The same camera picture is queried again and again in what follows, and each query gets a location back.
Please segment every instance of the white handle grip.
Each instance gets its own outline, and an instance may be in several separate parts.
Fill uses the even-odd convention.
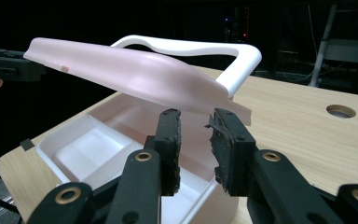
[[[173,40],[141,35],[128,35],[111,45],[125,48],[129,45],[144,45],[155,52],[175,56],[231,55],[234,62],[216,79],[226,87],[228,98],[232,98],[245,79],[261,61],[260,51],[246,44],[210,43]]]

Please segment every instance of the wooden table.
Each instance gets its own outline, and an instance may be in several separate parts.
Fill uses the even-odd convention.
[[[221,72],[199,69],[214,78]],[[310,184],[336,195],[340,185],[358,183],[358,95],[248,77],[234,101],[252,110],[248,130],[258,148],[284,154]],[[326,110],[330,105],[345,105],[356,114],[349,119],[332,116]],[[33,143],[37,145],[66,122],[32,139]],[[36,154],[35,147],[27,151],[17,147],[2,156],[0,176],[25,221],[44,196],[61,183]],[[232,223],[251,222],[246,198],[240,198]]]

